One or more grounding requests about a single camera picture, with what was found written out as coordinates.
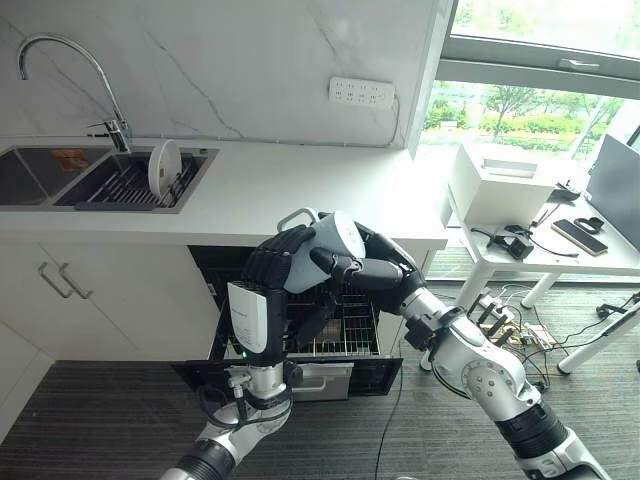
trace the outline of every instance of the white cabinet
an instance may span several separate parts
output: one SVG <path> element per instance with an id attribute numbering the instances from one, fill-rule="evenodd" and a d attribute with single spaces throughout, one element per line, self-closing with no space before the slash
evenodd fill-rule
<path id="1" fill-rule="evenodd" d="M 0 245 L 0 271 L 0 321 L 51 358 L 141 357 L 102 312 L 70 294 L 55 263 L 37 244 Z"/>
<path id="2" fill-rule="evenodd" d="M 36 347 L 0 323 L 0 405 L 37 353 Z"/>
<path id="3" fill-rule="evenodd" d="M 54 360 L 209 354 L 218 309 L 185 246 L 2 243 L 0 271 L 0 321 Z"/>
<path id="4" fill-rule="evenodd" d="M 187 247 L 75 243 L 41 247 L 81 294 L 92 291 L 86 302 L 104 313 L 145 359 L 208 357 L 218 308 Z M 73 296 L 79 299 L 77 292 Z"/>

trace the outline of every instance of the white robotic arm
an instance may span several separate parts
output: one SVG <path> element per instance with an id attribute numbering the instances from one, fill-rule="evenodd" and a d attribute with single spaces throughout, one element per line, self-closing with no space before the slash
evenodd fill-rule
<path id="1" fill-rule="evenodd" d="M 304 227 L 280 233 L 252 255 L 245 269 L 248 283 L 230 285 L 234 332 L 248 354 L 248 367 L 230 379 L 236 403 L 208 414 L 194 448 L 161 480 L 222 480 L 261 438 L 287 420 L 292 402 L 287 383 L 296 375 L 283 374 L 282 287 L 287 281 L 298 283 L 290 278 L 292 259 L 312 262 L 333 281 L 367 291 L 381 310 L 402 315 L 409 343 L 420 350 L 428 347 L 438 380 L 475 400 L 495 422 L 528 478 L 611 480 L 575 432 L 542 401 L 514 355 L 488 341 L 462 309 L 437 299 L 398 245 L 357 228 L 367 258 L 343 255 L 327 245 L 314 247 L 315 233 Z"/>

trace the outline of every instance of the kitchen sink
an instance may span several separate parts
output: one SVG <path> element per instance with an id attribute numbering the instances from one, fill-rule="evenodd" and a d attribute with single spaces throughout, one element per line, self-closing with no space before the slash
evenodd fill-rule
<path id="1" fill-rule="evenodd" d="M 108 148 L 16 147 L 0 155 L 0 205 L 46 205 Z"/>
<path id="2" fill-rule="evenodd" d="M 178 213 L 216 153 L 182 149 L 182 173 L 157 198 L 147 176 L 151 149 L 12 148 L 0 155 L 0 209 Z"/>

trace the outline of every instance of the kitchen counter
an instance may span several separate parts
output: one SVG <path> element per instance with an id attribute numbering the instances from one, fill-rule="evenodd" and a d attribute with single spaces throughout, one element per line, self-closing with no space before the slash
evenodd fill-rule
<path id="1" fill-rule="evenodd" d="M 161 139 L 135 139 L 134 148 Z M 181 140 L 185 148 L 218 149 L 178 214 L 0 212 L 0 241 L 256 246 L 300 207 L 347 211 L 394 238 L 410 253 L 444 248 L 435 205 L 420 188 L 406 150 L 311 147 Z M 12 146 L 109 146 L 105 139 L 1 138 Z"/>

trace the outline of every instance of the gray carpet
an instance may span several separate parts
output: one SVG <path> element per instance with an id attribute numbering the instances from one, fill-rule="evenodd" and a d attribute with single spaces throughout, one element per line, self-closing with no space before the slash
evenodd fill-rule
<path id="1" fill-rule="evenodd" d="M 431 287 L 443 295 L 459 288 Z M 554 335 L 564 337 L 595 321 L 595 305 L 622 303 L 636 290 L 553 288 L 538 312 Z M 524 314 L 535 322 L 533 312 Z M 589 337 L 588 331 L 571 342 Z M 572 375 L 550 377 L 551 390 L 544 394 L 618 480 L 640 479 L 639 338 L 639 329 L 631 331 Z M 404 341 L 401 348 L 403 390 L 379 478 L 524 478 L 479 408 L 420 372 L 419 354 Z M 548 354 L 552 374 L 562 355 Z M 541 359 L 536 361 L 543 368 Z M 530 371 L 531 380 L 538 380 Z M 372 480 L 399 383 L 400 376 L 386 397 L 296 404 L 285 427 L 261 443 L 233 478 Z M 194 395 L 167 365 L 59 362 L 0 446 L 0 479 L 154 479 L 203 425 Z"/>

